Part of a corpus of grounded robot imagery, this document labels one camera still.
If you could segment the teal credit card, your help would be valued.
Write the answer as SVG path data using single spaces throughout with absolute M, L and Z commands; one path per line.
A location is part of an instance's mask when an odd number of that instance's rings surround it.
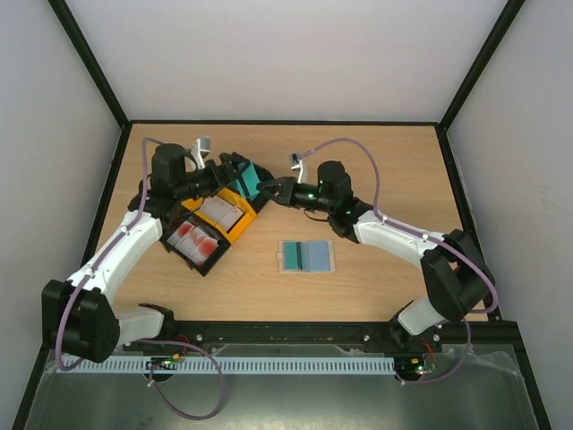
M 257 185 L 260 183 L 259 176 L 251 162 L 239 165 L 241 175 L 232 182 L 229 187 L 241 195 L 242 198 L 252 200 L 259 195 Z
M 282 244 L 283 270 L 306 271 L 307 270 L 307 246 L 302 241 L 285 241 Z

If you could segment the beige card holder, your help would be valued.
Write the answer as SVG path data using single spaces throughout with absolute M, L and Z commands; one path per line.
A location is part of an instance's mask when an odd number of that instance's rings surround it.
M 279 242 L 277 259 L 278 271 L 280 273 L 333 273 L 336 271 L 336 264 L 334 258 L 334 245 L 330 240 L 304 240 L 307 246 L 307 270 L 306 271 L 284 271 L 283 270 L 283 255 L 282 244 L 285 241 L 296 240 L 283 240 Z

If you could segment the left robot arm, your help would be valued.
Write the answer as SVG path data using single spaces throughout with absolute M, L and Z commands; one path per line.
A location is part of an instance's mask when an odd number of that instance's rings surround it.
M 42 291 L 43 340 L 64 372 L 84 360 L 102 363 L 119 346 L 160 335 L 167 310 L 138 305 L 116 314 L 112 303 L 119 288 L 142 256 L 165 240 L 177 221 L 191 216 L 184 201 L 215 196 L 251 165 L 237 153 L 207 159 L 207 137 L 191 147 L 159 140 L 154 144 L 152 156 L 141 156 L 138 193 L 115 232 L 67 280 L 52 279 Z

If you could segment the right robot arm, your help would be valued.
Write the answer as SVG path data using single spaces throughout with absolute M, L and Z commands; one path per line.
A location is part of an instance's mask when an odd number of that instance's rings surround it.
M 315 185 L 282 176 L 257 188 L 281 206 L 324 212 L 339 237 L 380 248 L 421 270 L 425 296 L 405 305 L 389 321 L 389 337 L 396 348 L 412 349 L 432 326 L 461 321 L 486 296 L 494 296 L 493 276 L 466 232 L 431 232 L 380 214 L 354 195 L 350 175 L 339 161 L 321 163 L 317 177 Z

